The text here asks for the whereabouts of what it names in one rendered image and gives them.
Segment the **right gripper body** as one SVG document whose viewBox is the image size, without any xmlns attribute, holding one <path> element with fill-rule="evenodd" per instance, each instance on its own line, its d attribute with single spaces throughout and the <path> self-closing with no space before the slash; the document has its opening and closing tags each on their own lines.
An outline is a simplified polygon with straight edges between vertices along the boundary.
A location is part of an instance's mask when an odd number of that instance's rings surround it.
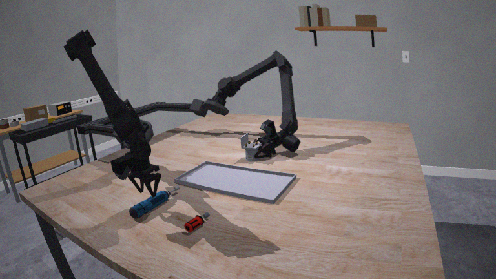
<svg viewBox="0 0 496 279">
<path fill-rule="evenodd" d="M 148 169 L 146 169 L 146 170 L 144 170 L 142 172 L 131 170 L 132 171 L 131 173 L 133 173 L 133 177 L 139 178 L 139 179 L 145 180 L 145 181 L 149 181 L 149 180 L 155 178 L 157 175 L 154 174 L 154 173 L 152 173 L 152 172 L 159 171 L 160 170 L 159 169 L 159 166 L 158 165 L 150 164 L 149 158 L 147 159 L 147 165 L 148 165 Z"/>
</svg>

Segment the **grey metal bracket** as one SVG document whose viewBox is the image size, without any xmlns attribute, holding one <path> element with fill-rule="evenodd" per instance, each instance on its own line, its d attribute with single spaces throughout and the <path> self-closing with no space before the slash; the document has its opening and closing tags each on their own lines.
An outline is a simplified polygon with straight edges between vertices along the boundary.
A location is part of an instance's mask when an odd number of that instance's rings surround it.
<svg viewBox="0 0 496 279">
<path fill-rule="evenodd" d="M 257 149 L 260 145 L 262 145 L 261 143 L 248 143 L 249 139 L 248 139 L 248 133 L 246 133 L 245 135 L 243 135 L 241 137 L 241 148 L 242 149 Z M 245 146 L 245 144 L 247 144 L 247 146 Z M 253 144 L 255 144 L 255 146 L 253 147 Z"/>
</svg>

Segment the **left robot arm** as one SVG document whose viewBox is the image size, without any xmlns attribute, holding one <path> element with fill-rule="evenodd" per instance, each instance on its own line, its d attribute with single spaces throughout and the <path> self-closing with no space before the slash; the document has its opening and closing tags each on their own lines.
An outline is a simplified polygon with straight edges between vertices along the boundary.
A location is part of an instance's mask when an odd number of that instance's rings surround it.
<svg viewBox="0 0 496 279">
<path fill-rule="evenodd" d="M 260 129 L 266 133 L 262 138 L 273 141 L 274 145 L 280 143 L 287 150 L 295 152 L 301 141 L 293 135 L 298 130 L 291 77 L 293 71 L 291 70 L 291 64 L 278 51 L 274 51 L 270 57 L 237 76 L 221 79 L 218 82 L 218 91 L 215 96 L 207 100 L 217 100 L 217 103 L 225 106 L 226 98 L 228 96 L 233 97 L 244 83 L 277 66 L 279 68 L 282 91 L 282 123 L 280 125 L 282 130 L 276 133 L 274 121 L 271 120 L 263 122 Z"/>
</svg>

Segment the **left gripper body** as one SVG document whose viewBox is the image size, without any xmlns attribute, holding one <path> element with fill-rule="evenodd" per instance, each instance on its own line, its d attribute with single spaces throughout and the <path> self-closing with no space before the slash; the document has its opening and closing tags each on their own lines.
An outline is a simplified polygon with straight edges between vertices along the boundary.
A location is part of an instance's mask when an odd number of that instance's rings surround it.
<svg viewBox="0 0 496 279">
<path fill-rule="evenodd" d="M 262 147 L 263 147 L 263 145 L 264 145 L 265 143 L 268 143 L 268 144 L 269 144 L 269 148 L 270 148 L 270 150 L 271 150 L 271 152 L 272 152 L 272 154 L 273 154 L 273 155 L 275 155 L 275 154 L 276 154 L 275 148 L 276 148 L 276 147 L 278 147 L 278 146 L 280 145 L 279 143 L 277 143 L 277 144 L 274 146 L 274 143 L 273 143 L 272 141 L 270 141 L 270 140 L 268 140 L 268 139 L 264 139 L 264 138 L 258 138 L 258 141 L 262 144 L 262 145 L 260 146 L 260 148 L 262 148 Z M 265 150 L 264 150 L 264 151 L 262 151 L 262 153 L 266 154 Z"/>
</svg>

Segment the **blue nut driver barrel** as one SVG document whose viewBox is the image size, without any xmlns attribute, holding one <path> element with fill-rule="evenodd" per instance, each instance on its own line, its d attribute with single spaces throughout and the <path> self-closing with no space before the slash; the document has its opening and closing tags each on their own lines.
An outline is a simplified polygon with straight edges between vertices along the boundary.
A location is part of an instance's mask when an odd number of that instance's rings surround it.
<svg viewBox="0 0 496 279">
<path fill-rule="evenodd" d="M 142 217 L 144 214 L 147 214 L 149 211 L 153 210 L 157 206 L 161 205 L 165 201 L 168 200 L 172 191 L 177 191 L 180 187 L 177 185 L 171 191 L 160 191 L 156 193 L 156 197 L 149 197 L 146 200 L 138 203 L 137 205 L 131 207 L 129 209 L 130 215 L 136 219 Z"/>
</svg>

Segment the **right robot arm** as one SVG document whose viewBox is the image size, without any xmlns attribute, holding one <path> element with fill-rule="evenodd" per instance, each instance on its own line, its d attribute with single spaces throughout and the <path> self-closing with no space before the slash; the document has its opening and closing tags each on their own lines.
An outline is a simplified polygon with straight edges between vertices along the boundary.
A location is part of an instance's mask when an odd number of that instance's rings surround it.
<svg viewBox="0 0 496 279">
<path fill-rule="evenodd" d="M 69 58 L 71 61 L 76 58 L 81 61 L 105 106 L 106 113 L 113 124 L 112 128 L 121 141 L 130 145 L 130 152 L 133 153 L 125 153 L 124 156 L 110 161 L 112 171 L 119 179 L 124 180 L 131 169 L 138 172 L 148 169 L 147 158 L 151 154 L 151 147 L 146 140 L 145 133 L 149 124 L 140 121 L 128 99 L 121 100 L 109 84 L 92 53 L 91 48 L 96 43 L 90 32 L 82 30 L 66 42 L 64 48 Z"/>
</svg>

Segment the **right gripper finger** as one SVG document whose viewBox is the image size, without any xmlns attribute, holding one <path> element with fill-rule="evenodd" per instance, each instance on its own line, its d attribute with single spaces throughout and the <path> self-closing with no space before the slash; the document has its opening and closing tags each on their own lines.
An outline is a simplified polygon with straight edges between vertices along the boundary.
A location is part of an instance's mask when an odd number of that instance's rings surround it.
<svg viewBox="0 0 496 279">
<path fill-rule="evenodd" d="M 140 179 L 140 185 L 141 185 L 141 187 L 139 187 L 139 185 L 136 183 L 136 181 L 134 179 L 135 177 L 133 177 L 133 173 L 129 173 L 128 178 L 135 185 L 135 187 L 137 188 L 137 190 L 139 190 L 139 192 L 142 193 L 143 192 L 143 188 L 144 188 L 144 182 L 143 182 L 143 180 Z"/>
<path fill-rule="evenodd" d="M 159 184 L 159 182 L 160 182 L 160 178 L 161 178 L 161 174 L 160 174 L 160 173 L 156 173 L 156 175 L 157 175 L 157 176 L 156 176 L 155 178 L 153 178 L 153 179 L 151 179 L 151 180 L 149 180 L 149 181 L 145 181 L 145 180 L 143 180 L 143 182 L 144 182 L 144 184 L 145 184 L 146 188 L 148 189 L 148 191 L 150 192 L 150 195 L 151 195 L 152 197 L 155 197 L 155 196 L 156 196 L 156 192 L 157 192 L 158 184 Z M 150 183 L 151 183 L 152 181 L 154 181 L 154 180 L 155 180 L 155 182 L 154 182 L 154 191 L 152 191 L 152 188 L 151 188 Z"/>
</svg>

